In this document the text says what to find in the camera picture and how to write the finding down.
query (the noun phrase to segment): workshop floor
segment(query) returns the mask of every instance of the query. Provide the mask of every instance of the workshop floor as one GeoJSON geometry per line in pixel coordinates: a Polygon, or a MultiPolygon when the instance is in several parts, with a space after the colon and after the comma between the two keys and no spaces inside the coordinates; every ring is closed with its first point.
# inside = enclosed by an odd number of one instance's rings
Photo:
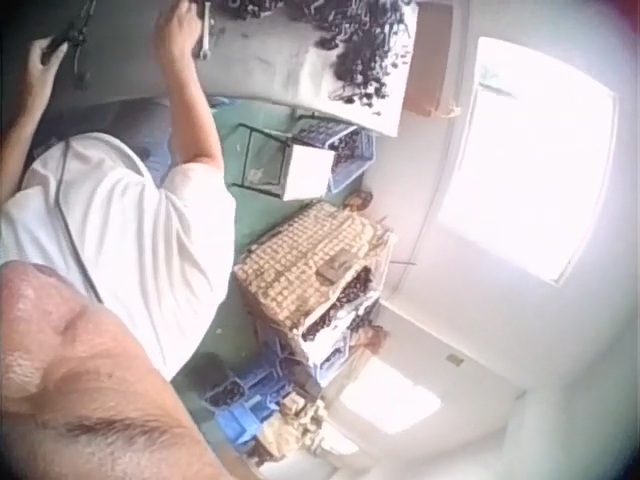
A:
{"type": "MultiPolygon", "coordinates": [[[[243,101],[233,106],[219,109],[215,114],[216,123],[222,140],[225,156],[225,175],[227,184],[239,182],[242,176],[242,165],[245,155],[248,132],[239,128],[241,122],[265,129],[288,131],[293,122],[291,109],[266,105],[259,102],[243,101]]],[[[273,142],[256,142],[251,148],[249,168],[260,169],[264,177],[277,175],[277,151],[273,142]]],[[[340,204],[342,200],[359,187],[360,180],[354,181],[348,188],[326,200],[340,204]]],[[[236,257],[260,236],[277,226],[298,211],[305,202],[283,202],[276,198],[259,195],[253,192],[230,188],[237,202],[236,211],[236,257]]],[[[196,352],[182,372],[174,379],[173,384],[191,415],[200,426],[205,436],[217,437],[211,414],[200,404],[197,393],[186,380],[184,372],[195,363],[215,353],[227,365],[238,366],[257,354],[257,345],[251,320],[242,305],[240,292],[233,280],[229,285],[227,299],[220,305],[209,331],[196,352]]]]}

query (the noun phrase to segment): bright window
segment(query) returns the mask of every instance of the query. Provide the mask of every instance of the bright window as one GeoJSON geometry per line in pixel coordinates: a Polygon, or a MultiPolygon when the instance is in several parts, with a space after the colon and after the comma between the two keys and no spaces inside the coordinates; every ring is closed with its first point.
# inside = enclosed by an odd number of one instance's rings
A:
{"type": "Polygon", "coordinates": [[[590,233],[615,136],[616,99],[587,75],[482,38],[457,170],[439,221],[558,282],[590,233]]]}
{"type": "Polygon", "coordinates": [[[429,390],[414,384],[376,357],[344,390],[340,400],[389,434],[412,427],[442,405],[429,390]]]}
{"type": "Polygon", "coordinates": [[[322,425],[322,443],[320,445],[336,455],[353,455],[359,450],[355,443],[328,422],[324,422],[322,425]]]}

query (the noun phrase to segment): person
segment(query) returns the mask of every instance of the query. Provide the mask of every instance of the person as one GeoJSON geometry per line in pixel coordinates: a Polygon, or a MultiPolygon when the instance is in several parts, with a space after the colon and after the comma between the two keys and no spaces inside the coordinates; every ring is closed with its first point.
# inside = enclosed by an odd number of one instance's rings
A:
{"type": "Polygon", "coordinates": [[[235,204],[177,0],[155,50],[177,164],[158,187],[131,148],[74,136],[22,170],[61,47],[33,44],[0,164],[2,450],[35,479],[230,479],[169,380],[226,295],[235,204]]]}

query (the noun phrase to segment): workbench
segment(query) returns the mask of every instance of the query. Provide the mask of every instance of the workbench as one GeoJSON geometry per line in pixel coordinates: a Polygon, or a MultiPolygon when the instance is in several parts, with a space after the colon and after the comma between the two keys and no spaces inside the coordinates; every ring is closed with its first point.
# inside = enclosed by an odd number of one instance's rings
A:
{"type": "MultiPolygon", "coordinates": [[[[67,55],[54,89],[51,108],[93,105],[114,100],[161,96],[165,85],[153,54],[153,29],[160,9],[172,0],[98,0],[80,58],[90,73],[87,91],[73,88],[67,55]]],[[[33,1],[21,21],[4,32],[3,118],[15,99],[28,43],[54,35],[82,9],[84,0],[33,1]]],[[[397,48],[413,49],[417,7],[406,8],[408,34],[397,48]]],[[[397,135],[410,57],[398,61],[387,77],[390,96],[373,108],[331,100],[341,83],[332,64],[340,50],[315,46],[321,33],[292,22],[283,9],[261,19],[232,20],[215,12],[211,57],[197,60],[203,89],[209,95],[259,100],[316,112],[397,135]]]]}

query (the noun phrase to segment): cable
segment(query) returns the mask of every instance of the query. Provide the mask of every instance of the cable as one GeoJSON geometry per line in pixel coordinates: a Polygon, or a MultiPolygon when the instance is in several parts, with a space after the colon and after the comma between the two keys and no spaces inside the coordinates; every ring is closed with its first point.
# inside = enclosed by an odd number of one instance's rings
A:
{"type": "Polygon", "coordinates": [[[71,254],[74,257],[74,260],[76,261],[76,264],[80,268],[80,273],[82,274],[82,276],[84,277],[84,280],[89,285],[89,288],[91,289],[91,293],[95,297],[95,300],[98,303],[104,304],[104,301],[102,300],[102,296],[100,295],[100,292],[98,291],[98,288],[96,287],[96,284],[93,281],[93,278],[91,278],[91,274],[89,273],[89,269],[87,268],[87,265],[84,263],[84,260],[82,260],[82,255],[80,254],[80,251],[78,250],[78,246],[76,245],[75,240],[73,239],[73,233],[71,232],[71,227],[69,226],[69,222],[67,221],[67,217],[64,214],[64,210],[62,208],[62,203],[60,202],[60,196],[61,196],[61,192],[62,192],[62,182],[64,181],[64,174],[65,174],[66,169],[67,169],[67,158],[69,156],[70,148],[71,148],[71,139],[67,138],[64,141],[64,154],[62,156],[62,168],[60,169],[60,176],[58,178],[58,185],[56,185],[56,192],[55,192],[54,202],[55,202],[56,209],[58,210],[58,213],[60,214],[60,219],[62,220],[62,226],[65,229],[65,234],[67,235],[67,238],[69,240],[69,244],[71,245],[71,254]]]}

